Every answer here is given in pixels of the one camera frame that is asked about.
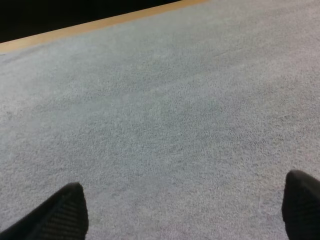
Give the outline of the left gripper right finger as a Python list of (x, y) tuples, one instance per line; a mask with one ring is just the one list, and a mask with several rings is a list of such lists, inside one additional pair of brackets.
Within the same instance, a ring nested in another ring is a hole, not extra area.
[(290, 170), (285, 178), (281, 212), (290, 240), (318, 240), (320, 181), (301, 170)]

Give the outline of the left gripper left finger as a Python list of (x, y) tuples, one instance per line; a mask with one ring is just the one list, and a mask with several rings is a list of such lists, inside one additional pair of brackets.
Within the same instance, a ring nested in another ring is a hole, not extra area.
[(0, 233), (2, 240), (84, 240), (89, 229), (82, 185), (66, 184)]

